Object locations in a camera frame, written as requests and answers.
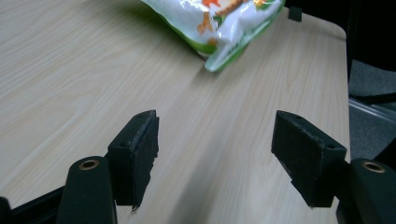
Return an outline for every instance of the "orange printed graphic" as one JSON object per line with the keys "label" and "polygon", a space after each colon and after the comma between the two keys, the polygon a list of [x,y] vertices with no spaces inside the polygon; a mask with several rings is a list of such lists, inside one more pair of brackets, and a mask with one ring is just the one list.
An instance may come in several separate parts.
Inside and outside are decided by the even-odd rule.
{"label": "orange printed graphic", "polygon": [[210,4],[220,7],[219,0],[203,0],[202,4],[206,7],[210,7]]}
{"label": "orange printed graphic", "polygon": [[198,32],[203,34],[205,30],[213,31],[213,27],[210,24],[209,12],[204,12],[204,20],[197,27]]}
{"label": "orange printed graphic", "polygon": [[265,4],[266,0],[253,0],[253,2],[256,7],[262,7],[262,5]]}

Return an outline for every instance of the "white plastic packaging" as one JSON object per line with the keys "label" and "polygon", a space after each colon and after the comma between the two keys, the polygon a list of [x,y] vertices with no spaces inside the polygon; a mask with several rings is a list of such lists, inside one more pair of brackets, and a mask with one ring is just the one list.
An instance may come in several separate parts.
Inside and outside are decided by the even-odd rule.
{"label": "white plastic packaging", "polygon": [[142,0],[218,71],[237,58],[283,8],[284,0]]}

